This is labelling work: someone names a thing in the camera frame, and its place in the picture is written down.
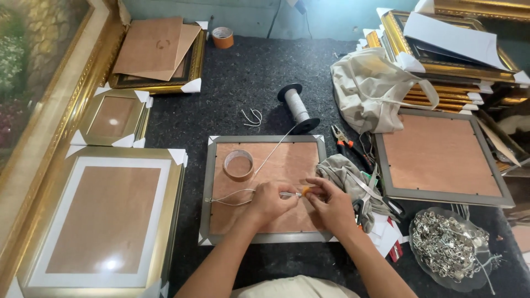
pliers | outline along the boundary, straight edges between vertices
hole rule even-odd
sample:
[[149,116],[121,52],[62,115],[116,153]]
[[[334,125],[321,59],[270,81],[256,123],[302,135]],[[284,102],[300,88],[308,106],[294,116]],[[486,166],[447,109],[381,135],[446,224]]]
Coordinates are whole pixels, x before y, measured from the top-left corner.
[[337,138],[337,151],[339,151],[340,154],[346,156],[346,146],[348,146],[348,148],[353,151],[355,156],[361,160],[361,163],[363,164],[365,170],[368,171],[368,174],[372,174],[374,172],[374,166],[372,165],[370,159],[368,159],[368,157],[359,149],[355,148],[353,141],[348,140],[348,138],[344,136],[342,131],[336,125],[332,125],[331,130],[333,131],[335,138]]

person's right hand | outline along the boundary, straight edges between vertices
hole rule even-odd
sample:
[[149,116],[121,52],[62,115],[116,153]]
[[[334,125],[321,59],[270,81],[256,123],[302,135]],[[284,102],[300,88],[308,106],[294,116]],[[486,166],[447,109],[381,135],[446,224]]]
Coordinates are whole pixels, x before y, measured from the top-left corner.
[[305,197],[319,213],[326,228],[339,241],[357,230],[354,207],[348,194],[323,178],[306,178],[306,181],[316,186],[311,187]]

cardboard sheet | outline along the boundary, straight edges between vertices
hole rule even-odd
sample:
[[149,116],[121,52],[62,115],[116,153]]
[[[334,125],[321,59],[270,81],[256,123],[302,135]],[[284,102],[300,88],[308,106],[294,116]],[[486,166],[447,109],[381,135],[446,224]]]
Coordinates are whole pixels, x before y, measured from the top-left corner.
[[[316,176],[315,167],[319,162],[316,143],[280,144],[258,174],[245,182],[235,182],[224,173],[223,163],[231,151],[243,149],[252,154],[254,170],[256,170],[275,146],[276,143],[218,143],[213,198],[222,198],[240,189],[255,189],[258,184],[268,181],[289,182],[301,191],[302,187],[307,185],[305,178]],[[249,167],[248,161],[245,159],[234,159],[229,165],[231,171],[244,171]],[[252,195],[253,193],[250,191],[239,192],[225,199],[224,202],[238,204],[247,201]],[[210,234],[226,233],[247,206],[248,204],[227,206],[213,202],[211,205]],[[301,198],[298,206],[264,226],[259,233],[322,230],[324,230],[324,226],[315,209],[307,199]]]
[[469,121],[399,117],[383,134],[393,187],[502,197]]
[[87,166],[46,273],[137,273],[159,176]]
[[473,60],[508,70],[497,53],[497,35],[460,28],[411,12],[403,34]]
[[112,72],[168,81],[180,63],[182,26],[181,17],[132,21]]
[[120,137],[129,120],[136,98],[106,96],[94,118],[88,135]]

canvas tote bag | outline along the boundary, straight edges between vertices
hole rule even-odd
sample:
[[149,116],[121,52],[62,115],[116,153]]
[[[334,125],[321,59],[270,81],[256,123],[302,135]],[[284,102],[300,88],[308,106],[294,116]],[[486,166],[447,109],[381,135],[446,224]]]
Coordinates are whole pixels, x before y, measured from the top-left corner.
[[[335,100],[344,120],[358,133],[389,133],[403,129],[400,106],[432,110],[440,102],[432,84],[402,70],[385,58],[385,49],[351,52],[331,66]],[[430,106],[403,103],[419,84]]]

